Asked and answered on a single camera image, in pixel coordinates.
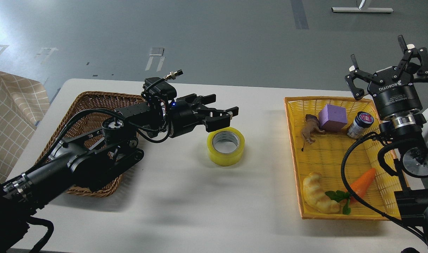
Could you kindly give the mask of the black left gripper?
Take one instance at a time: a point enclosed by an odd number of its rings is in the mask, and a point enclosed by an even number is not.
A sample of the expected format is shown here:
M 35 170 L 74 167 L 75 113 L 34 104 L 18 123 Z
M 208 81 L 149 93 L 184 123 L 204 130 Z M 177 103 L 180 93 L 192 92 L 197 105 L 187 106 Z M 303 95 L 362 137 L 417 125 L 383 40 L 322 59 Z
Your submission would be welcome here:
M 216 102 L 216 94 L 198 96 L 195 93 L 183 97 L 171 104 L 168 116 L 171 121 L 170 138 L 190 133 L 197 125 L 203 124 L 207 132 L 230 127 L 233 117 L 238 115 L 239 107 L 226 110 L 201 108 L 198 106 Z

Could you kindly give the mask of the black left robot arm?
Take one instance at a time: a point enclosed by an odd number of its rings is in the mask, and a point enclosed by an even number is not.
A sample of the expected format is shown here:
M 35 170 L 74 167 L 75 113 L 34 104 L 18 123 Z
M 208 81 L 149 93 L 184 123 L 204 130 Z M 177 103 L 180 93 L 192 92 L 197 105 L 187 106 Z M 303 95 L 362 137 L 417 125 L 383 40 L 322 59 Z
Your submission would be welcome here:
M 147 78 L 143 102 L 113 110 L 96 108 L 77 112 L 64 125 L 52 145 L 30 169 L 0 183 L 0 253 L 7 252 L 27 233 L 30 225 L 47 228 L 31 252 L 38 253 L 54 231 L 51 221 L 36 218 L 42 209 L 73 186 L 101 190 L 144 157 L 137 135 L 162 143 L 190 133 L 197 125 L 207 132 L 230 126 L 238 107 L 209 108 L 216 95 L 195 93 L 177 98 L 168 83 L 182 70 L 163 78 Z

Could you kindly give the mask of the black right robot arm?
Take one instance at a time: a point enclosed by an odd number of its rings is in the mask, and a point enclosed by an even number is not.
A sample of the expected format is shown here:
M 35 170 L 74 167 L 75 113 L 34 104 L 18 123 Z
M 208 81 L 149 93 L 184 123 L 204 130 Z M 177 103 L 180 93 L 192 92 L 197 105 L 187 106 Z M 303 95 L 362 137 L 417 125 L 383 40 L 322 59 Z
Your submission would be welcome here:
M 414 87 L 416 82 L 428 83 L 428 51 L 406 44 L 402 35 L 397 39 L 403 53 L 397 66 L 368 73 L 359 69 L 355 56 L 351 55 L 353 66 L 344 79 L 355 100 L 372 96 L 383 123 L 379 125 L 379 133 L 366 134 L 352 144 L 344 155 L 340 174 L 345 188 L 359 203 L 408 230 L 428 247 L 428 189 L 410 189 L 405 179 L 405 175 L 428 178 L 428 147 L 422 136 L 427 121 L 421 114 L 422 104 Z M 357 146 L 368 140 L 382 144 L 378 163 L 400 182 L 401 190 L 394 192 L 400 219 L 374 208 L 347 182 L 347 159 Z

